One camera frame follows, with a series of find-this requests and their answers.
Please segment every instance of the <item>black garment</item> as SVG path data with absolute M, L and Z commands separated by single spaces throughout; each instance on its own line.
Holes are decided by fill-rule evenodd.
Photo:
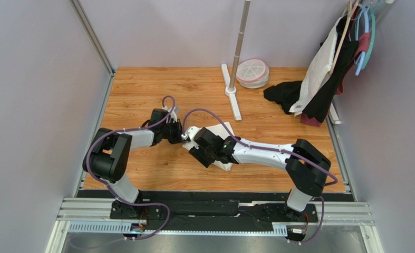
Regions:
M 337 46 L 343 34 L 345 23 L 346 19 L 342 18 L 337 25 L 337 32 L 339 34 Z M 306 114 L 309 119 L 316 118 L 318 122 L 324 121 L 327 113 L 329 112 L 329 107 L 332 103 L 335 92 L 341 81 L 344 79 L 349 64 L 354 59 L 354 53 L 357 50 L 357 47 L 359 47 L 359 41 L 349 41 L 345 38 L 334 67 L 334 72 L 302 111 L 303 114 Z
M 291 114 L 290 108 L 300 99 L 302 81 L 283 82 L 264 90 L 264 98 L 280 104 L 285 114 Z

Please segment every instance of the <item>white laundry basket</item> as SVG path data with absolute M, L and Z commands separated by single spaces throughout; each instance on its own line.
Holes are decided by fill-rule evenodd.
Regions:
M 262 60 L 250 59 L 238 66 L 236 77 L 243 87 L 256 89 L 268 83 L 269 69 Z

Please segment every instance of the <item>white garment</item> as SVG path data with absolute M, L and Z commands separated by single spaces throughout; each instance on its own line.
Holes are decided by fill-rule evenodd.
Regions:
M 234 132 L 233 132 L 233 130 L 232 130 L 232 127 L 230 126 L 230 123 L 229 122 L 225 122 L 225 125 L 227 126 L 227 128 L 230 130 L 230 132 L 232 133 L 232 134 L 234 134 Z M 225 138 L 227 138 L 228 136 L 229 136 L 229 133 L 226 131 L 226 129 L 221 125 L 221 124 L 218 124 L 218 125 L 212 125 L 212 126 L 208 126 L 208 127 L 206 127 L 209 131 L 211 131 L 212 133 L 214 133 L 214 134 L 216 134 L 216 135 L 218 135 L 218 136 L 220 136 L 221 138 L 223 138 L 223 139 L 225 139 Z M 182 145 L 182 147 L 183 148 L 185 148 L 185 149 L 187 149 L 187 150 L 190 150 L 191 148 L 193 148 L 193 144 L 192 144 L 192 142 L 187 142 L 187 143 L 184 143 L 183 145 Z M 230 169 L 231 169 L 231 167 L 232 167 L 232 163 L 228 163 L 228 164 L 223 164 L 222 162 L 220 162 L 220 161 L 215 161 L 214 163 L 213 163 L 213 165 L 216 165 L 216 166 L 218 166 L 218 167 L 220 167 L 220 168 L 222 168 L 223 170 L 225 170 L 225 171 L 229 171 Z
M 290 112 L 294 112 L 295 116 L 302 113 L 315 94 L 329 80 L 328 72 L 331 70 L 334 62 L 338 38 L 336 26 L 340 20 L 341 17 L 329 32 L 329 35 L 308 67 L 307 74 L 301 84 L 300 99 L 290 108 Z

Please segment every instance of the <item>wood surface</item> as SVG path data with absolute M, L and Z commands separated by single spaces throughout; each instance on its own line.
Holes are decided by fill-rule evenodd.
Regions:
M 224 95 L 220 67 L 120 67 L 101 125 L 109 129 L 140 126 L 154 108 L 161 108 L 165 95 L 172 95 L 180 119 L 193 108 L 207 108 L 229 121 L 237 136 L 251 141 L 287 144 L 298 138 L 308 140 L 331 160 L 330 172 L 340 180 L 324 191 L 342 192 L 345 189 L 326 124 L 319 128 L 301 124 L 300 117 L 284 114 L 279 105 L 263 97 L 263 90 L 270 85 L 302 80 L 305 73 L 305 68 L 271 68 L 269 83 L 263 88 L 251 90 L 237 83 L 243 120 L 235 121 L 229 99 Z M 203 112 L 191 114 L 187 122 L 187 128 L 218 124 Z M 166 140 L 154 147 L 131 151 L 127 174 L 142 190 L 274 192 L 290 191 L 293 187 L 286 172 L 258 164 L 235 164 L 228 172 L 214 165 L 206 169 L 181 144 L 170 145 Z M 84 189 L 100 188 L 102 184 L 90 175 L 86 177 Z

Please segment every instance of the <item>white wall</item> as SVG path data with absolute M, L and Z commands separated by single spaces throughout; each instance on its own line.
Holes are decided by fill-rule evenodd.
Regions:
M 0 252 L 43 252 L 108 75 L 68 1 L 0 1 Z
M 377 30 L 367 68 L 336 98 L 338 130 L 385 252 L 415 252 L 415 1 L 396 1 Z
M 253 0 L 241 59 L 307 67 L 347 0 Z M 232 64 L 244 0 L 81 0 L 114 67 Z

